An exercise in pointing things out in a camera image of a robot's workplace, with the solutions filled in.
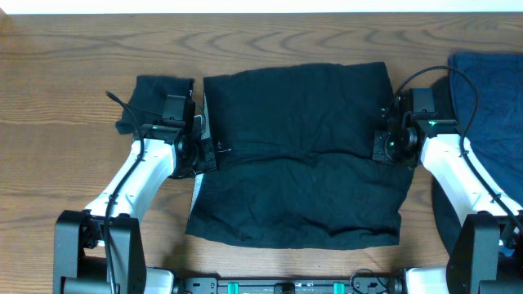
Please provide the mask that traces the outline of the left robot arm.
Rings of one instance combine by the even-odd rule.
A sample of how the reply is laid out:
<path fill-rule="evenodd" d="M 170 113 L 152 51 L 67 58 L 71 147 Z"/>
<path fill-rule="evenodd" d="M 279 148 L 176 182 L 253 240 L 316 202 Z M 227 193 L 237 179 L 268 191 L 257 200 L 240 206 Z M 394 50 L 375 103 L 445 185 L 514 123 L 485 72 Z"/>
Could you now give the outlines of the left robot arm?
<path fill-rule="evenodd" d="M 54 293 L 183 293 L 169 269 L 149 267 L 141 222 L 165 180 L 194 177 L 215 166 L 208 121 L 145 123 L 113 180 L 81 211 L 55 224 Z"/>

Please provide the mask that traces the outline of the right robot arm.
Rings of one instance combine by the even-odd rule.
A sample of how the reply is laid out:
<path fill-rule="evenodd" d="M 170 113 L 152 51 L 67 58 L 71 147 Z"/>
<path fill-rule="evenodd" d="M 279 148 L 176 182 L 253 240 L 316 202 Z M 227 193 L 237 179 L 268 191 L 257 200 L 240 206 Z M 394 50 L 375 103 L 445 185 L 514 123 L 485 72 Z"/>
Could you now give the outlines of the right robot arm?
<path fill-rule="evenodd" d="M 482 166 L 451 109 L 406 93 L 382 114 L 388 125 L 373 139 L 373 160 L 421 165 L 436 179 L 460 231 L 447 265 L 411 268 L 390 293 L 520 293 L 522 206 Z"/>

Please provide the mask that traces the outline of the black shorts with white trim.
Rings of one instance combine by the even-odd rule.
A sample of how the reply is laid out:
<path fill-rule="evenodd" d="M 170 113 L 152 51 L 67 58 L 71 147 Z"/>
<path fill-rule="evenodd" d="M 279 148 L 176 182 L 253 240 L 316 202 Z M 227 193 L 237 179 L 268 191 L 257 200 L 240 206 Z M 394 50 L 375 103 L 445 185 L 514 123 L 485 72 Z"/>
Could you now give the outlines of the black shorts with white trim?
<path fill-rule="evenodd" d="M 393 93 L 382 62 L 206 77 L 217 169 L 186 232 L 241 247 L 394 246 L 413 170 L 373 160 Z"/>

